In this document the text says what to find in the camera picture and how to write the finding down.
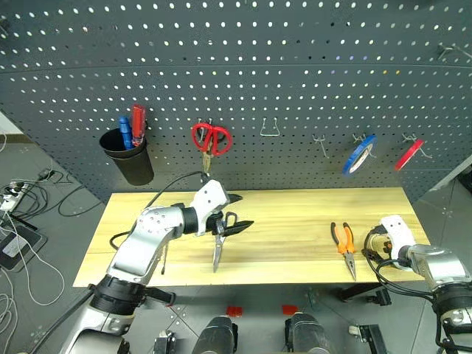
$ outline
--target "pliers handle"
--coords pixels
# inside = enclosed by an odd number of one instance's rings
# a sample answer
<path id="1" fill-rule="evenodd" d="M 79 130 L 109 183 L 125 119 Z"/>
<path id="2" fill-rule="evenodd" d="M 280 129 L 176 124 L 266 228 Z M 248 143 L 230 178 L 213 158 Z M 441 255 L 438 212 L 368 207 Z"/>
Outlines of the pliers handle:
<path id="1" fill-rule="evenodd" d="M 345 254 L 346 252 L 354 253 L 354 236 L 353 231 L 351 230 L 348 223 L 343 223 L 344 231 L 346 232 L 346 243 L 342 243 L 339 239 L 338 228 L 336 223 L 331 223 L 331 237 L 338 246 L 338 252 L 340 254 Z"/>

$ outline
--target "black pegboard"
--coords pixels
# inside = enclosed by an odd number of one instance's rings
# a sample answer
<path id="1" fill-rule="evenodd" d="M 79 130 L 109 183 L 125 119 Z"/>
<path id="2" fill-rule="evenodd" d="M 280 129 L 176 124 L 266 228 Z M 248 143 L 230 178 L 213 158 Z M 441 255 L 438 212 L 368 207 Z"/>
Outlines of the black pegboard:
<path id="1" fill-rule="evenodd" d="M 3 1 L 0 107 L 106 200 L 155 190 L 201 167 L 190 128 L 227 127 L 213 159 L 229 189 L 385 187 L 420 197 L 472 154 L 469 1 Z M 148 107 L 156 173 L 132 187 L 98 139 L 133 103 Z M 262 137 L 263 117 L 279 137 Z M 352 134 L 374 133 L 376 159 L 341 168 Z M 433 156 L 393 165 L 410 143 Z M 312 134 L 324 134 L 326 159 Z M 178 190 L 196 187 L 182 182 Z"/>

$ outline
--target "power strip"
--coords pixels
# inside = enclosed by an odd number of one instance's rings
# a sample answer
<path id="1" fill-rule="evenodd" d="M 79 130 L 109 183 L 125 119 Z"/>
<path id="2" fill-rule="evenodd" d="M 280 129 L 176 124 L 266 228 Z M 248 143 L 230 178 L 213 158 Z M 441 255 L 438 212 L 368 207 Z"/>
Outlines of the power strip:
<path id="1" fill-rule="evenodd" d="M 30 186 L 28 185 L 28 183 L 11 181 L 8 187 L 13 192 L 15 192 L 16 195 L 3 195 L 3 203 L 0 206 L 0 210 L 3 210 L 5 212 L 12 212 L 23 198 L 25 190 L 27 191 Z"/>

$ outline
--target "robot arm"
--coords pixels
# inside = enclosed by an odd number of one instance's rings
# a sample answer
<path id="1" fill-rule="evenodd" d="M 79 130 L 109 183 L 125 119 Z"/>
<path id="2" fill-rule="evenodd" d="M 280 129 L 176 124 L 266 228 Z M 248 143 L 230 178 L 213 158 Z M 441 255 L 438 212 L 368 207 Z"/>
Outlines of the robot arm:
<path id="1" fill-rule="evenodd" d="M 471 352 L 472 278 L 467 268 L 452 251 L 436 246 L 404 246 L 398 256 L 425 278 L 433 293 L 433 310 L 446 334 L 441 343 L 439 332 L 436 343 L 442 344 L 447 353 Z M 454 346 L 468 350 L 455 350 Z"/>
<path id="2" fill-rule="evenodd" d="M 146 288 L 163 248 L 182 234 L 201 236 L 214 229 L 223 217 L 221 210 L 231 202 L 221 184 L 210 180 L 197 191 L 188 208 L 181 205 L 145 209 L 115 254 L 60 353 L 128 353 L 129 344 L 121 335 L 128 332 L 134 311 L 146 296 L 156 297 L 157 293 L 160 300 L 169 304 L 174 300 L 159 289 Z"/>
<path id="3" fill-rule="evenodd" d="M 207 231 L 208 217 L 228 204 L 229 197 L 220 182 L 210 180 L 195 194 L 190 208 L 151 206 L 145 209 L 115 254 L 107 274 L 147 285 L 164 246 L 183 233 L 202 236 Z"/>

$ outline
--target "wooden table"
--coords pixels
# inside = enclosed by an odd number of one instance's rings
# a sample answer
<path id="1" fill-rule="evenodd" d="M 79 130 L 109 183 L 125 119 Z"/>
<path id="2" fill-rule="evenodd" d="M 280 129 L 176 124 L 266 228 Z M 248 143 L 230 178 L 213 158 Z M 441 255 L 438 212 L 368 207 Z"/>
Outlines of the wooden table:
<path id="1" fill-rule="evenodd" d="M 401 188 L 352 188 L 334 190 L 246 190 L 236 191 L 242 201 L 225 211 L 236 212 L 240 220 L 254 220 L 246 231 L 228 237 L 219 269 L 213 273 L 214 237 L 183 235 L 170 243 L 165 275 L 160 266 L 150 285 L 216 285 L 354 282 L 344 258 L 330 236 L 330 223 L 348 222 L 353 230 L 357 282 L 376 278 L 361 254 L 368 231 L 387 215 L 400 215 L 418 243 L 428 238 Z M 115 193 L 103 213 L 97 231 L 83 259 L 74 286 L 97 284 L 115 251 L 112 235 L 130 229 L 154 193 Z M 193 192 L 168 192 L 157 204 L 188 204 Z M 383 237 L 374 239 L 382 249 Z M 383 274 L 392 281 L 421 280 L 413 272 L 387 267 Z"/>

